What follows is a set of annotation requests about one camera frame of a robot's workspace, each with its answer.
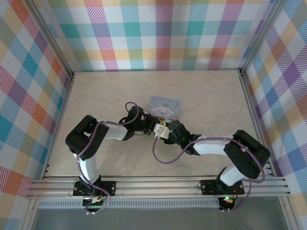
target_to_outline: colorful plaid backdrop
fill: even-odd
[[[248,77],[274,166],[307,229],[307,0],[288,0]]]
[[[0,230],[18,227],[68,80],[22,0],[0,0]]]
[[[269,0],[35,1],[77,71],[236,69],[272,6]]]

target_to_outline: table surface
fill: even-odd
[[[179,120],[190,133],[225,137],[238,129],[256,137],[246,100],[235,70],[137,71],[77,73],[50,157],[48,175],[78,175],[76,160],[65,137],[86,115],[98,121],[118,122],[127,115],[125,103],[146,109],[151,96],[181,101]],[[134,136],[128,141],[106,139],[95,157],[101,175],[217,175],[231,166],[226,156],[182,157],[172,164],[154,159],[154,136]],[[156,144],[163,161],[174,159],[181,149]]]

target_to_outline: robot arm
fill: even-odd
[[[132,107],[128,116],[121,119],[120,123],[123,120],[125,122],[132,120],[137,114],[136,111],[136,106]],[[201,135],[190,134],[178,120],[164,126],[160,124],[158,118],[145,114],[140,107],[139,111],[138,119],[126,126],[109,123],[99,124],[89,148],[80,157],[81,170],[88,181],[97,186],[101,181],[94,155],[103,139],[128,140],[134,135],[135,131],[142,131],[147,135],[154,132],[155,136],[163,140],[165,144],[178,144],[184,149],[190,142],[204,138]],[[98,121],[94,117],[87,115],[66,137],[65,143],[75,157],[89,143],[97,124]],[[246,146],[261,165],[265,165],[270,157],[270,152],[263,145],[242,130],[238,130],[233,135],[233,139]],[[222,184],[222,187],[233,186],[244,177],[256,179],[260,174],[260,168],[255,161],[240,146],[230,141],[199,141],[191,144],[185,152],[189,155],[218,154],[229,157],[234,165],[227,170],[223,170],[216,180],[216,183]],[[80,180],[91,191],[91,194],[98,195],[100,193],[82,178]]]

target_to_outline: gray floor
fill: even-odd
[[[215,208],[110,208],[96,216],[82,209],[39,209],[33,230],[286,230],[277,197],[251,197],[238,210]]]

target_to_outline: black mounting plate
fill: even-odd
[[[93,194],[83,191],[81,189],[82,186],[83,185],[80,181],[76,181],[74,184],[72,196],[93,196]],[[107,190],[110,196],[114,196],[116,190],[116,181],[101,181],[99,187]]]
[[[227,187],[226,193],[222,193],[216,189],[215,180],[201,180],[202,195],[243,195],[244,187],[242,181],[236,182],[233,186]]]

